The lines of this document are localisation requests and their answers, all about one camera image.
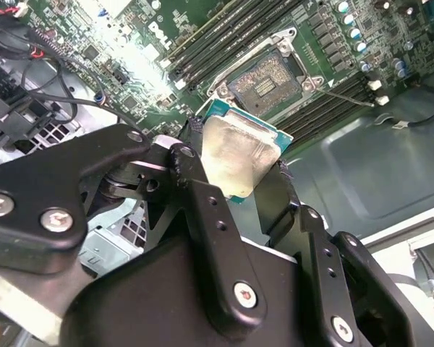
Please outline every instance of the integrated circuit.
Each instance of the integrated circuit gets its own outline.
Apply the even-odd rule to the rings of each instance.
[[[83,56],[87,58],[88,60],[94,60],[97,56],[100,55],[100,52],[98,52],[98,49],[96,49],[93,45],[89,45],[84,51]]]
[[[124,106],[127,107],[128,109],[134,108],[138,105],[138,102],[133,98],[133,96],[128,96],[124,102],[123,102]]]
[[[228,88],[254,116],[262,116],[302,90],[284,58],[273,52],[233,79]]]

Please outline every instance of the white connector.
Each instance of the white connector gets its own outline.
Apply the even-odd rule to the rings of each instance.
[[[18,3],[17,11],[14,13],[15,18],[22,18],[29,12],[29,6],[27,5],[27,1],[23,1]]]

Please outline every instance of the red wire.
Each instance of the red wire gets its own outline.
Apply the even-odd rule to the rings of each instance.
[[[19,9],[17,7],[10,7],[8,9],[0,9],[0,14],[6,14],[6,13],[12,13],[12,12],[17,12]],[[39,53],[37,53],[37,47],[34,47],[32,53],[30,54],[30,56],[32,56],[35,59],[38,58],[42,58],[44,56],[44,52],[40,51]]]

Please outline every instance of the green circuit board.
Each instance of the green circuit board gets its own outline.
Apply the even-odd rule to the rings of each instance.
[[[322,77],[324,90],[359,72],[364,62],[379,71],[390,96],[406,88],[394,59],[404,61],[406,76],[434,72],[434,43],[426,33],[429,20],[422,5],[415,5],[415,13],[406,16],[400,0],[387,10],[377,9],[373,1],[349,0],[347,13],[338,12],[338,1],[308,0],[284,12],[230,60],[218,64],[210,60],[212,73],[204,74],[193,89],[177,87],[171,73],[176,64],[169,61],[174,52],[224,20],[222,13],[246,1],[250,0],[29,0],[25,20],[62,54],[83,61],[98,74],[106,86],[108,104],[124,111],[148,134],[177,134],[187,117],[207,101],[218,71],[270,34],[291,27],[296,29],[295,53],[309,75]],[[354,16],[350,25],[344,24],[346,14]],[[353,27],[360,30],[360,38],[350,38]],[[357,51],[358,42],[367,48]],[[95,90],[94,81],[78,73]],[[300,90],[260,118],[276,124],[319,96]]]

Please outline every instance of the motherboard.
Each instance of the motherboard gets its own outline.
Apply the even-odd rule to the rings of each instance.
[[[29,0],[25,21],[146,134],[220,98],[301,143],[362,107],[327,92],[384,104],[434,72],[432,1]]]

